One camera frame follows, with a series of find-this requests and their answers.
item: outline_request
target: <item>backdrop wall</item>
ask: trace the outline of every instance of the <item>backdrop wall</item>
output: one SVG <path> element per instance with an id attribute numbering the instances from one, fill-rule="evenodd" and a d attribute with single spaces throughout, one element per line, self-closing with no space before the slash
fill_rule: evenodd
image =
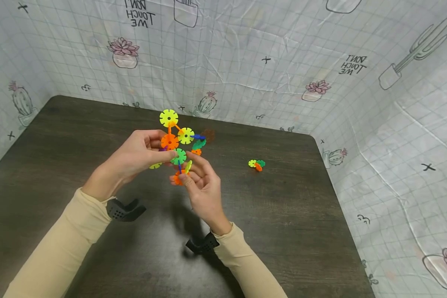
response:
<path id="1" fill-rule="evenodd" d="M 58 94 L 314 136 L 376 296 L 447 297 L 447 0 L 0 0 L 0 158 Z"/>

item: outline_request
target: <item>black mount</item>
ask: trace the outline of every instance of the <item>black mount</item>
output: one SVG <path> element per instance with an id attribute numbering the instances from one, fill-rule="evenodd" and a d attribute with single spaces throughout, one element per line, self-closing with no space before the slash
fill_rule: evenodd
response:
<path id="1" fill-rule="evenodd" d="M 108 201 L 106 210 L 112 219 L 130 222 L 141 216 L 146 211 L 146 207 L 141 205 L 138 199 L 134 199 L 126 206 L 117 199 L 112 199 Z"/>

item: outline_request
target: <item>table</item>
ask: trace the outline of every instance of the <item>table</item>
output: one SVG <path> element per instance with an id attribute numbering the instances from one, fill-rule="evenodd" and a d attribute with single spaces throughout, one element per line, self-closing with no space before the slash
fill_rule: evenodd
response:
<path id="1" fill-rule="evenodd" d="M 215 131 L 202 156 L 221 178 L 227 217 L 288 297 L 374 297 L 311 136 L 185 115 L 179 124 Z M 51 98 L 0 161 L 0 297 L 95 167 L 133 130 L 155 128 L 159 112 Z M 251 159 L 265 160 L 263 172 Z M 147 170 L 119 192 L 148 210 L 110 224 L 67 297 L 243 297 L 218 259 L 183 250 L 190 235 L 208 231 L 185 189 L 168 183 L 173 172 Z"/>

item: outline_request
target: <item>left hand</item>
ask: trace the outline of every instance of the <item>left hand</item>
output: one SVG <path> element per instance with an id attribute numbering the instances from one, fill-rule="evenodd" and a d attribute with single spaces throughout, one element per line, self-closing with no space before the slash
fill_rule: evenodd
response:
<path id="1" fill-rule="evenodd" d="M 82 191 L 99 201 L 116 194 L 140 172 L 155 163 L 166 163 L 177 156 L 176 151 L 159 151 L 162 130 L 135 130 L 107 161 L 99 166 Z"/>

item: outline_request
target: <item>long sleeve shirt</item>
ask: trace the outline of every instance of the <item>long sleeve shirt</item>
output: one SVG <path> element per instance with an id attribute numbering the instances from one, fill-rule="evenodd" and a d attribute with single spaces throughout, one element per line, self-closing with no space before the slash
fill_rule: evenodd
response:
<path id="1" fill-rule="evenodd" d="M 78 189 L 10 283 L 4 298 L 63 297 L 89 248 L 111 222 L 106 211 L 110 199 L 99 202 Z M 215 253 L 230 268 L 246 298 L 286 298 L 234 223 L 228 234 L 215 237 L 220 243 Z"/>

